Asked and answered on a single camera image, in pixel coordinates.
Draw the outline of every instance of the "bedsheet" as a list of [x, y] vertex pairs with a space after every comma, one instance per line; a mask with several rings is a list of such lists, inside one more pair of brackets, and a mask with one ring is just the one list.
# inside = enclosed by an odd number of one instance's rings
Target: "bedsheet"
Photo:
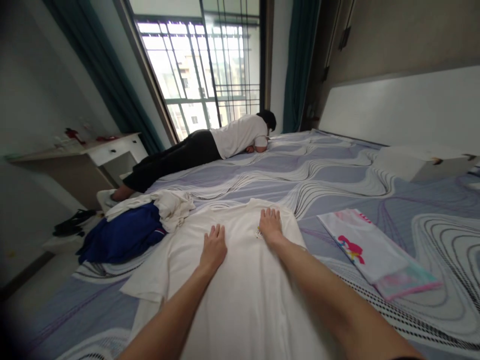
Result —
[[[308, 250], [366, 298], [428, 359], [480, 359], [480, 191], [466, 174], [408, 183], [371, 166], [377, 145], [318, 130], [159, 179], [148, 191], [184, 190], [202, 207], [264, 199], [289, 207]], [[359, 209], [444, 286], [386, 302], [316, 216]], [[84, 263], [23, 335], [42, 359], [114, 359], [126, 346], [138, 299], [119, 292], [152, 252], [125, 264]]]

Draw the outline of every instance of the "blue jacket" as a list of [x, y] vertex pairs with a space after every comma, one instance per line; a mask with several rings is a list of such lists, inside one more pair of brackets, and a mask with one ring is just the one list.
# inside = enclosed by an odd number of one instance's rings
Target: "blue jacket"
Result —
[[76, 252], [78, 262], [124, 263], [143, 254], [166, 235], [159, 209], [153, 202], [119, 215], [110, 222], [102, 219], [85, 237]]

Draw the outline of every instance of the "curtain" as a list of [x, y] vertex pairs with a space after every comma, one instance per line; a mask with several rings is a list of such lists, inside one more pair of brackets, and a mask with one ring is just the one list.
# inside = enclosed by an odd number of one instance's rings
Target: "curtain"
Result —
[[321, 0], [295, 0], [288, 40], [283, 133], [300, 129]]
[[163, 151], [157, 131], [95, 13], [90, 0], [43, 0], [62, 29], [122, 133], [141, 132], [149, 154]]

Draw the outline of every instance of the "person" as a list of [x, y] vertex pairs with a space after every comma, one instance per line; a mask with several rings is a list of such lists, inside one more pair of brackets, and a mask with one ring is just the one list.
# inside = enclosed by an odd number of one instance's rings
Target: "person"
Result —
[[[279, 211], [263, 209], [259, 229], [347, 359], [424, 359], [366, 300], [303, 247], [283, 236]], [[193, 274], [119, 359], [178, 359], [197, 307], [226, 255], [225, 227], [217, 224], [204, 235], [200, 262]]]
[[111, 208], [135, 192], [144, 193], [165, 175], [227, 159], [243, 151], [263, 153], [267, 150], [269, 132], [276, 127], [274, 113], [262, 110], [218, 129], [197, 130], [169, 149], [144, 158], [118, 189], [100, 191], [97, 197], [101, 205]]

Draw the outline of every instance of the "white t-shirt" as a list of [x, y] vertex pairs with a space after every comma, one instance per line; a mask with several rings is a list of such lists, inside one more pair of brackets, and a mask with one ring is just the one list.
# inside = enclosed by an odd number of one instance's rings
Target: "white t-shirt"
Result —
[[227, 126], [210, 129], [222, 159], [241, 153], [247, 147], [266, 147], [269, 129], [258, 115], [245, 115]]
[[[261, 209], [251, 199], [189, 216], [131, 276], [121, 291], [141, 299], [132, 334], [155, 315], [198, 266], [204, 233], [225, 225], [228, 253], [198, 306], [181, 359], [330, 359], [306, 305], [259, 231]], [[305, 247], [294, 215], [280, 207], [282, 231]]]

